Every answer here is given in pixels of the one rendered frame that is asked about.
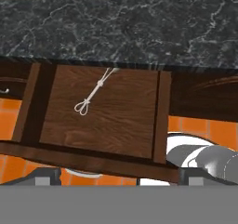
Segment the brown wooden drawer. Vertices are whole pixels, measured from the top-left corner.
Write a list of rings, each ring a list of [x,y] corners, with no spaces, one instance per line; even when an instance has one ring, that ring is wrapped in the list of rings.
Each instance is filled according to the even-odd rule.
[[[179,181],[166,160],[171,75],[119,69],[92,98],[87,115],[73,108],[105,68],[32,64],[20,113],[0,153],[71,169]]]

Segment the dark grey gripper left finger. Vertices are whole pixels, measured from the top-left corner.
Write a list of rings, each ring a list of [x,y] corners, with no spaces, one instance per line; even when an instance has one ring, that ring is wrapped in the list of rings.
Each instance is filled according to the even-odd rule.
[[[34,169],[29,175],[23,178],[16,178],[5,182],[5,185],[19,186],[60,186],[61,170],[52,167],[40,167]]]

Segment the white and grey round object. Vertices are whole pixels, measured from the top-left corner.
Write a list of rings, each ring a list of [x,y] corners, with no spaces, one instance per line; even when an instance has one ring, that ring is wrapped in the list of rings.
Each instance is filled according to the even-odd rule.
[[[202,168],[215,178],[238,185],[238,152],[195,135],[169,132],[167,161],[179,168]]]

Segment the silver metal tongs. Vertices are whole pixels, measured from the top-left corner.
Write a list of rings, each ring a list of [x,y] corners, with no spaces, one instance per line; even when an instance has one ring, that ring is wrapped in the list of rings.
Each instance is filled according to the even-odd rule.
[[[89,104],[92,100],[92,98],[95,96],[95,94],[98,92],[98,90],[103,87],[105,81],[115,72],[118,72],[119,68],[107,68],[105,73],[100,77],[100,79],[97,81],[95,87],[90,92],[90,94],[81,102],[77,103],[74,106],[74,110],[78,112],[81,116],[87,115]]]

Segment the dark brown cupboard drawer front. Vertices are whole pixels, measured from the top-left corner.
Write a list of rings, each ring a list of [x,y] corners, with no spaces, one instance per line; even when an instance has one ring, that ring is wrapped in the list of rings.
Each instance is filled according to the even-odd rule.
[[[9,89],[8,94],[0,93],[0,99],[22,99],[31,67],[24,63],[0,63],[0,89]]]

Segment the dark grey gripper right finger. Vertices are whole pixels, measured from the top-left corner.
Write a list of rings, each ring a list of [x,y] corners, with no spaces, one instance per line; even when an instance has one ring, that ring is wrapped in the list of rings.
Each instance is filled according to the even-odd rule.
[[[215,178],[204,171],[204,169],[197,167],[181,168],[178,184],[183,186],[237,186],[237,183],[222,178]]]

